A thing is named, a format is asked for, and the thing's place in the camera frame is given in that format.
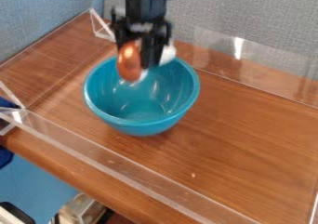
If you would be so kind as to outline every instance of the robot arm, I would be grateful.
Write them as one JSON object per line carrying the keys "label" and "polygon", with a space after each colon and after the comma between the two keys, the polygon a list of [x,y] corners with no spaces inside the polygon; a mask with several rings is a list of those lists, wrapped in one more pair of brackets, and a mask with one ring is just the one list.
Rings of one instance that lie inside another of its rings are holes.
{"label": "robot arm", "polygon": [[[167,0],[126,0],[126,12],[118,13],[112,9],[112,27],[120,58],[118,70],[128,81],[138,80],[142,71],[170,62],[175,57],[171,24],[165,19],[166,13]],[[127,50],[138,55],[132,57]],[[136,71],[135,76],[130,76],[130,69]]]}

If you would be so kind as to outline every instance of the gray backdrop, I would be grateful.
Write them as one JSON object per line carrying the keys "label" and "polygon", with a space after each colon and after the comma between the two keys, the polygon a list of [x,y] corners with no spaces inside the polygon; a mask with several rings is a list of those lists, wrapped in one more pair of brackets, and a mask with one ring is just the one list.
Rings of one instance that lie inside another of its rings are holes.
{"label": "gray backdrop", "polygon": [[[124,0],[106,0],[106,18],[114,5],[124,5]],[[169,3],[175,38],[233,53],[227,35],[242,37],[265,45],[247,46],[254,53],[245,54],[253,54],[257,62],[316,78],[317,13],[318,0],[173,0]]]}

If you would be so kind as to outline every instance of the wooden table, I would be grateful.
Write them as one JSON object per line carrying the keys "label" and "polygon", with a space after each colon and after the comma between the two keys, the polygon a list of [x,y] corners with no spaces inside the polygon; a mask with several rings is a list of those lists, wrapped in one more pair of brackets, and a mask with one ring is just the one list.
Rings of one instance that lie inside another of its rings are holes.
{"label": "wooden table", "polygon": [[[199,61],[205,49],[177,46],[179,57],[207,71],[318,104],[316,82],[215,51]],[[115,46],[96,40],[83,15],[2,67],[0,79],[44,118],[247,217],[261,223],[308,223],[318,177],[318,111],[198,70],[201,96],[181,123],[151,138],[126,136],[95,117],[80,94],[88,72],[112,55]],[[286,89],[289,83],[306,85],[306,93]],[[7,148],[134,222],[195,222],[22,129],[14,129],[4,141]],[[103,162],[98,153],[95,160]]]}

